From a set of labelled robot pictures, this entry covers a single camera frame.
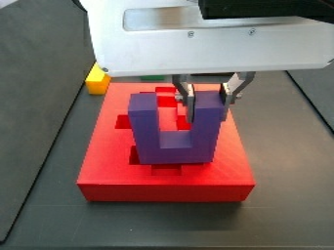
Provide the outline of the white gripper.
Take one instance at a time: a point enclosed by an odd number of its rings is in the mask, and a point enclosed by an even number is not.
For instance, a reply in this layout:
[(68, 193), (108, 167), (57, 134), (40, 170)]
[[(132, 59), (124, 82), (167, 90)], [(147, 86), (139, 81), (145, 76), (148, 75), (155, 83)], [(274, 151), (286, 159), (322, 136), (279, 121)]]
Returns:
[(112, 76), (174, 74), (176, 99), (195, 117), (186, 74), (235, 72), (220, 84), (222, 120), (255, 71), (334, 63), (334, 24), (300, 17), (206, 20), (198, 0), (80, 0), (100, 68)]

